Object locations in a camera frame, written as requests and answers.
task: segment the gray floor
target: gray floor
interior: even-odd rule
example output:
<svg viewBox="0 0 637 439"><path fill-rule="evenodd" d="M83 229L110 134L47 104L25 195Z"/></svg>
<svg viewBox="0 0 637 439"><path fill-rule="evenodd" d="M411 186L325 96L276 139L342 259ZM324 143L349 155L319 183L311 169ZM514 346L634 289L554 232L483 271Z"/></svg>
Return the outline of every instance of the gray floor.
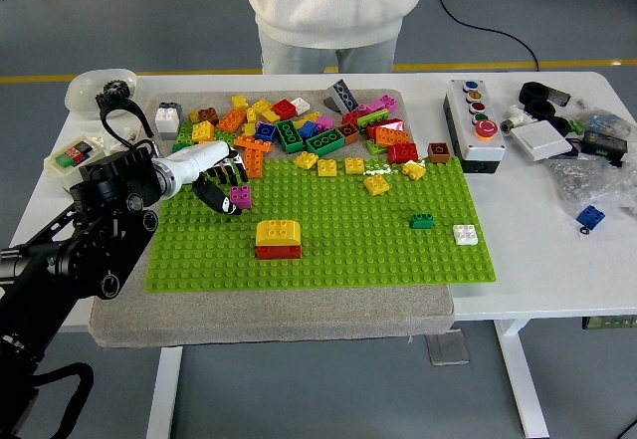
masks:
<svg viewBox="0 0 637 439"><path fill-rule="evenodd" d="M606 76L637 117L637 0L444 1L541 61ZM4 246L67 114L68 83L15 77L258 68L260 55L247 0L0 0L0 53ZM575 63L599 59L633 63ZM437 0L405 20L396 55L399 65L530 60L508 38L455 24ZM524 437L493 325L460 326L467 366L432 366L423 337L186 348L173 437ZM612 438L637 416L636 332L585 331L579 319L522 331L552 437ZM143 437L158 350L100 350L88 334L61 333L41 370L77 360L95 368L96 387L72 437ZM54 432L71 386L43 389L24 438Z"/></svg>

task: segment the black gear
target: black gear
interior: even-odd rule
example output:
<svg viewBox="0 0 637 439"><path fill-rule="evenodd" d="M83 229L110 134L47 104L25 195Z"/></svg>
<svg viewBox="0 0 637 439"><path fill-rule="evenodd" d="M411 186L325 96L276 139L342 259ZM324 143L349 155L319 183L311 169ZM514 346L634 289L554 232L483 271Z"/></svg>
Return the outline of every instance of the black gear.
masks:
<svg viewBox="0 0 637 439"><path fill-rule="evenodd" d="M98 103L98 107L101 109L108 102L109 96L108 94L99 93L96 96L96 102Z"/></svg>
<svg viewBox="0 0 637 439"><path fill-rule="evenodd" d="M130 97L130 87L125 81L110 81L104 86L104 94L128 99Z"/></svg>

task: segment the white table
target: white table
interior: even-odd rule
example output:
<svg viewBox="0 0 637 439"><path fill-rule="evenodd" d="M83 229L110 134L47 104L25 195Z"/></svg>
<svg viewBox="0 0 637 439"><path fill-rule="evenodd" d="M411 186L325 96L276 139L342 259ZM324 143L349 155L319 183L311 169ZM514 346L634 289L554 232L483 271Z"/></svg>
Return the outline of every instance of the white table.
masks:
<svg viewBox="0 0 637 439"><path fill-rule="evenodd" d="M558 114L579 111L576 100L634 122L607 81L595 73L396 74L321 76L167 76L140 77L135 99L144 109L161 93L322 90L344 78L351 89L394 89L402 94L414 141L421 152L429 142L449 142L442 102L452 79L484 80L496 112L517 102L524 82L537 81L571 93ZM97 133L96 121L70 114L55 149L81 132ZM533 163L512 141L498 171L467 175L498 280L493 284L454 285L458 321L494 320L522 424L527 437L547 437L531 374L518 336L530 319L637 314L633 285L637 258L636 219L605 211L603 223L588 236L570 215L540 163ZM18 226L13 243L24 242L62 211L70 197L56 180L42 176ZM91 300L80 301L65 329L86 330ZM148 437L168 437L181 348L161 357Z"/></svg>

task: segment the table leg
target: table leg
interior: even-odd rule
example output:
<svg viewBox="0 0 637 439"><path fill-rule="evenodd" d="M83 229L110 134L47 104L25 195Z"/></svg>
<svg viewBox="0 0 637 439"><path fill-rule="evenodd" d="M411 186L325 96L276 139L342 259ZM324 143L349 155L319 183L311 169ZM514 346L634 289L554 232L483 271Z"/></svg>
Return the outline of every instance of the table leg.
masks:
<svg viewBox="0 0 637 439"><path fill-rule="evenodd" d="M548 430L541 413L539 399L535 392L535 386L522 348L518 331L529 320L495 320L496 332L500 341L509 381L514 391L518 413L525 436L529 438L547 438Z"/></svg>
<svg viewBox="0 0 637 439"><path fill-rule="evenodd" d="M169 439L183 346L163 347L157 367L146 439Z"/></svg>

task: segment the person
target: person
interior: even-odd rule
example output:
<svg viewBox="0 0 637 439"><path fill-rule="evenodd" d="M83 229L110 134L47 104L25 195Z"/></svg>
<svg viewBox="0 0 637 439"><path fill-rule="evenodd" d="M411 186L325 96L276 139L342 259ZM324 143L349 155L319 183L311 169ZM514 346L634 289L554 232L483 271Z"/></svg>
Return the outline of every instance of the person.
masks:
<svg viewBox="0 0 637 439"><path fill-rule="evenodd" d="M418 0L249 0L264 74L390 73L402 19Z"/></svg>

